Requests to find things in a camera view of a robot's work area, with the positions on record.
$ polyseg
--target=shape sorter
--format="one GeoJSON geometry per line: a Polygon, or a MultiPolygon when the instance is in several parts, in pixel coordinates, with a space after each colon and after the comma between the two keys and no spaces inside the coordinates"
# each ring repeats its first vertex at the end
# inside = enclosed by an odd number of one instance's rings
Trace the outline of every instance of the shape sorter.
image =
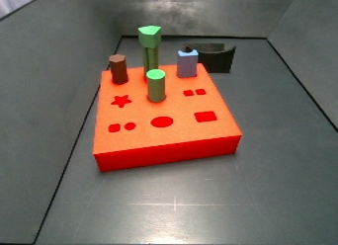
{"type": "Polygon", "coordinates": [[[233,154],[241,129],[202,64],[197,76],[166,73],[166,99],[147,98],[145,68],[130,68],[130,81],[101,81],[94,156],[102,172],[233,154]]]}

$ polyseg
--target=blue block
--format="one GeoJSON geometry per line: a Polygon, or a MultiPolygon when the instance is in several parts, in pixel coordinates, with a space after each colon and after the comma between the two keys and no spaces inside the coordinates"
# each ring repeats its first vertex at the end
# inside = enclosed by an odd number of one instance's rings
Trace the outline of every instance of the blue block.
{"type": "Polygon", "coordinates": [[[177,57],[177,76],[191,77],[197,75],[198,51],[191,52],[178,51],[177,57]]]}

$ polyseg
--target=rectangular hole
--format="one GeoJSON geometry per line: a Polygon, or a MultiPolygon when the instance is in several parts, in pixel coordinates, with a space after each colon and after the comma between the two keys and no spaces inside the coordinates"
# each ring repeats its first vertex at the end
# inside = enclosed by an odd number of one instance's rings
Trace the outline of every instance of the rectangular hole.
{"type": "Polygon", "coordinates": [[[217,115],[213,111],[195,113],[195,119],[199,123],[207,123],[217,121],[217,115]]]}

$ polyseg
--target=green peg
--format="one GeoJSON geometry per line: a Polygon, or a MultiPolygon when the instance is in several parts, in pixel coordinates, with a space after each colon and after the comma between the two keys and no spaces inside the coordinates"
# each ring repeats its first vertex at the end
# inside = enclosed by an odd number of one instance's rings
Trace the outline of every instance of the green peg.
{"type": "Polygon", "coordinates": [[[166,99],[166,73],[161,69],[147,72],[149,99],[159,103],[166,99]]]}

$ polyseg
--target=gray wall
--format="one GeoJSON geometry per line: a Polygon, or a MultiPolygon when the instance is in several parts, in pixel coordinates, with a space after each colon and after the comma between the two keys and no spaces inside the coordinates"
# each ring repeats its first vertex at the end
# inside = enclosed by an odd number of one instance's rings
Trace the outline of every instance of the gray wall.
{"type": "Polygon", "coordinates": [[[123,35],[163,26],[163,34],[266,38],[293,0],[106,0],[123,35]]]}
{"type": "Polygon", "coordinates": [[[121,38],[99,0],[38,0],[0,22],[0,242],[32,243],[121,38]]]}
{"type": "Polygon", "coordinates": [[[269,36],[297,78],[338,126],[338,0],[294,0],[269,36]]]}

